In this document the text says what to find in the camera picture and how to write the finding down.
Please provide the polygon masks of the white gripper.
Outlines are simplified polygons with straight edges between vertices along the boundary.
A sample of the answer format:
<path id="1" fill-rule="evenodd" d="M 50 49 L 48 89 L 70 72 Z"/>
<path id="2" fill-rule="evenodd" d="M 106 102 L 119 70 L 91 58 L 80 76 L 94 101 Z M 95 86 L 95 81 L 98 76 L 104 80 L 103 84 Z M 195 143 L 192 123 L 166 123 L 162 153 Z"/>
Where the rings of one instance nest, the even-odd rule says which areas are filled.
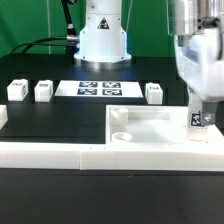
<path id="1" fill-rule="evenodd" d="M 217 29 L 205 29 L 193 35 L 187 46 L 178 45 L 174 37 L 176 66 L 179 76 L 206 102 L 202 103 L 201 123 L 213 125 L 216 121 L 218 101 L 224 101 L 224 51 L 217 59 L 219 37 Z"/>

